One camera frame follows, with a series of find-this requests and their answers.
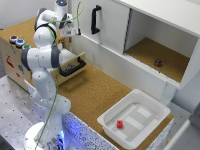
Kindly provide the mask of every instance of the cabinet door handle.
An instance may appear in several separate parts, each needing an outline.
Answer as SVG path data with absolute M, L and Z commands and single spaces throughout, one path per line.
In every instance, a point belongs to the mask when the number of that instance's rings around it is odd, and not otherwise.
M 80 57 L 78 57 L 77 61 L 79 62 L 79 65 L 74 67 L 74 68 L 72 68 L 72 69 L 69 69 L 67 71 L 63 71 L 60 68 L 60 75 L 62 75 L 64 77 L 67 77 L 67 76 L 73 74 L 74 72 L 78 71 L 79 69 L 83 68 L 86 65 L 86 63 Z
M 96 8 L 92 10 L 92 25 L 91 25 L 92 34 L 100 32 L 100 30 L 96 28 L 96 12 L 99 10 L 101 10 L 101 6 L 98 5 L 96 5 Z

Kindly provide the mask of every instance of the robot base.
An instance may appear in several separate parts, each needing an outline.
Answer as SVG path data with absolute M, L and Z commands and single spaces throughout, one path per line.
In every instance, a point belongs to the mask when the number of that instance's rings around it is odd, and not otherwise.
M 35 142 L 34 137 L 37 135 L 37 133 L 40 131 L 43 125 L 44 125 L 43 122 L 35 124 L 26 132 L 24 137 L 24 150 L 49 150 L 47 146 L 44 148 L 38 146 L 37 149 L 35 149 L 37 142 Z M 69 145 L 69 140 L 65 140 L 65 145 Z

